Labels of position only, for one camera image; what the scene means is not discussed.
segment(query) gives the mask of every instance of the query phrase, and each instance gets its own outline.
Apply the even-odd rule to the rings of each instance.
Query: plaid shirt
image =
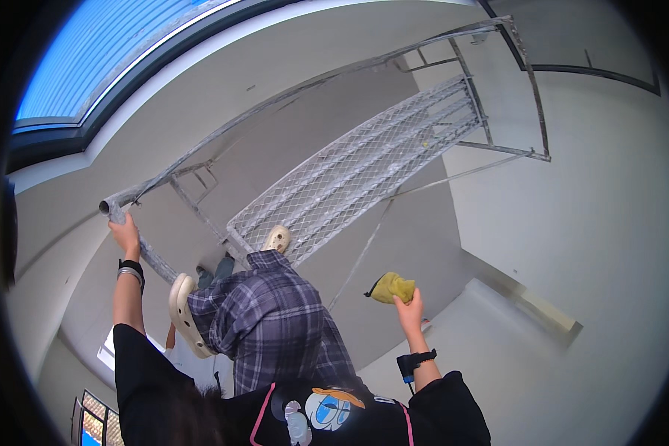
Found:
[[[206,345],[233,360],[235,395],[286,379],[362,385],[320,294],[284,255],[248,255],[237,272],[188,296]]]

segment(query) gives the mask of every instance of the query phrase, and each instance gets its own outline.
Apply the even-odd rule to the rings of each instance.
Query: yellow rag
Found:
[[[414,298],[414,281],[405,281],[395,272],[387,272],[375,285],[365,293],[366,297],[372,297],[382,303],[394,303],[394,295],[399,296],[403,303]]]

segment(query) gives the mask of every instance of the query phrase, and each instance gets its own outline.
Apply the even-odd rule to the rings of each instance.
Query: metal bed frame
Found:
[[[535,152],[533,148],[526,151],[494,144],[488,118],[483,110],[472,75],[454,40],[458,36],[498,31],[498,26],[501,25],[507,26],[511,31],[526,67],[540,123],[542,153]],[[424,58],[421,48],[443,40],[449,42],[456,57],[429,63]],[[423,64],[411,69],[402,68],[397,58],[411,51],[419,54]],[[210,166],[223,155],[220,153],[202,163],[179,168],[199,149],[270,106],[284,102],[311,88],[332,82],[341,76],[382,66],[390,61],[404,73],[458,62],[462,74],[403,100],[340,136],[268,188],[233,217],[225,229],[214,225],[198,207],[200,201],[217,184],[217,179],[210,170]],[[483,128],[487,143],[463,140],[478,128]],[[399,191],[402,183],[453,146],[499,151],[512,156],[419,188]],[[377,203],[389,201],[379,219],[379,224],[349,272],[347,280],[330,302],[328,309],[331,310],[352,279],[396,198],[523,157],[548,162],[551,160],[545,118],[535,75],[513,19],[510,16],[502,16],[447,31],[382,56],[370,58],[353,68],[325,76],[271,98],[228,121],[180,156],[161,174],[104,199],[99,204],[99,210],[110,220],[123,224],[125,222],[123,206],[130,203],[140,206],[138,199],[142,195],[169,183],[181,200],[196,214],[196,217],[211,229],[218,243],[223,244],[227,252],[245,268],[248,267],[247,254],[258,249],[270,228],[275,224],[283,224],[292,233],[292,241],[285,254],[296,267],[364,212]],[[199,171],[205,171],[212,176],[214,183],[207,185],[199,175]],[[179,178],[184,175],[194,175],[204,187],[196,200],[189,197],[179,183]],[[169,284],[173,283],[177,275],[176,271],[141,236],[140,245],[141,256],[146,263]]]

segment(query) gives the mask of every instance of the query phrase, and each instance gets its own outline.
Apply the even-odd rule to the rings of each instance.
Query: dark hair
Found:
[[[201,393],[188,385],[171,397],[170,444],[173,446],[232,444],[232,423],[218,388]]]

